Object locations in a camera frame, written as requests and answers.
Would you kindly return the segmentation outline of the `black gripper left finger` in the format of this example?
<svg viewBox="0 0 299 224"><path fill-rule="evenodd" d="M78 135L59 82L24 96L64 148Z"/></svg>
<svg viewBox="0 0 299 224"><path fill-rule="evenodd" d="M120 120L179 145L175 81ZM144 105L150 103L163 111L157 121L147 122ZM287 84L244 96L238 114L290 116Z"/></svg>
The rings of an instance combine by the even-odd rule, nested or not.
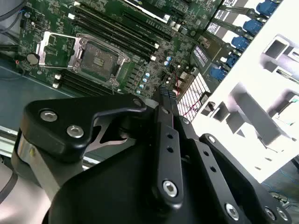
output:
<svg viewBox="0 0 299 224"><path fill-rule="evenodd" d="M124 150L154 150L151 191L162 207L183 203L179 134L169 91L152 99L132 94L39 100L29 103L20 127L20 157L49 199L71 178Z"/></svg>

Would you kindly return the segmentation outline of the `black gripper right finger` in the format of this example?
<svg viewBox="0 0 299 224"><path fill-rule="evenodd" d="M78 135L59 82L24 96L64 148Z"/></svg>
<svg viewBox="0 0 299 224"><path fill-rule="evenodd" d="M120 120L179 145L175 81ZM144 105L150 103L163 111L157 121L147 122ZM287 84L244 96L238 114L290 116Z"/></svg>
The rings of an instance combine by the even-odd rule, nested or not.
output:
<svg viewBox="0 0 299 224"><path fill-rule="evenodd" d="M290 224L281 203L212 135L198 136L179 115L176 94L168 93L174 127L189 164L190 195L204 224Z"/></svg>

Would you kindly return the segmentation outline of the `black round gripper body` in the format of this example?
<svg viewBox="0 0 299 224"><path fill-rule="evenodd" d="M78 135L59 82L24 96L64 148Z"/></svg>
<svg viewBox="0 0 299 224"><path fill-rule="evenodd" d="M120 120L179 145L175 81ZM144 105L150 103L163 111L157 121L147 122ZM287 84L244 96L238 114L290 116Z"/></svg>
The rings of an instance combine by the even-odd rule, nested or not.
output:
<svg viewBox="0 0 299 224"><path fill-rule="evenodd" d="M190 161L182 162L184 200L177 211L154 199L154 150L130 147L68 180L48 212L50 224L222 224L225 211L216 200L202 160L207 145L188 141Z"/></svg>

